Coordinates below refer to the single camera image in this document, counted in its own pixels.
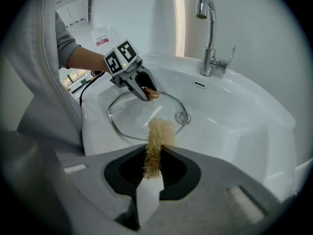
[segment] sink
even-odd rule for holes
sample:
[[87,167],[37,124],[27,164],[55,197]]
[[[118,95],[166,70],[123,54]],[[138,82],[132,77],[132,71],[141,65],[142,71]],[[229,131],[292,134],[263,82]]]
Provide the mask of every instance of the sink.
[[[198,59],[147,55],[143,60],[158,90],[180,100],[190,116],[176,146],[234,164],[281,201],[292,194],[295,120],[275,98],[232,70],[223,77],[201,76]],[[111,126],[107,109],[127,89],[109,79],[104,75],[83,96],[86,155],[143,143],[118,135]]]

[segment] drain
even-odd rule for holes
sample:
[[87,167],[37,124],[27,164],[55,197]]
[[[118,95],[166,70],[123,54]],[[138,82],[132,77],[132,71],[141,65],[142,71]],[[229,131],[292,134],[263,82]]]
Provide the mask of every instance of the drain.
[[190,122],[190,116],[189,115],[186,116],[186,114],[184,112],[177,112],[175,119],[176,119],[177,123],[179,123],[181,125],[185,124],[186,121],[187,121],[186,124],[188,124]]

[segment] scrub brush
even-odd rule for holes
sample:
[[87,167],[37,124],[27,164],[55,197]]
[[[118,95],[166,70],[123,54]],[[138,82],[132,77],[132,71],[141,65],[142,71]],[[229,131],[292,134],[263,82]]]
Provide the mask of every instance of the scrub brush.
[[157,178],[160,175],[161,146],[174,145],[174,135],[174,125],[171,121],[155,118],[149,122],[149,137],[143,167],[146,179]]

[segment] chrome faucet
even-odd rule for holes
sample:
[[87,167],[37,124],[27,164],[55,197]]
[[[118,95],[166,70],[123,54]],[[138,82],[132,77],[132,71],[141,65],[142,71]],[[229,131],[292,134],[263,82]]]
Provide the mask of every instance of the chrome faucet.
[[224,59],[217,59],[215,57],[216,50],[214,49],[215,28],[216,28],[216,13],[213,0],[198,0],[196,7],[196,17],[206,19],[209,16],[209,37],[207,47],[204,48],[202,68],[200,74],[203,76],[210,76],[212,68],[226,72],[228,65],[233,57],[236,47],[230,55],[228,61]]

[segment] person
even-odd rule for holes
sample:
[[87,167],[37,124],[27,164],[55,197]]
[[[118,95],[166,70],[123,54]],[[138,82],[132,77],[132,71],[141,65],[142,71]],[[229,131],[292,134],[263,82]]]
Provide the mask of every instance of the person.
[[104,56],[75,42],[55,12],[55,0],[26,2],[2,55],[34,94],[18,132],[54,149],[59,159],[83,156],[81,108],[61,84],[59,68],[108,71]]

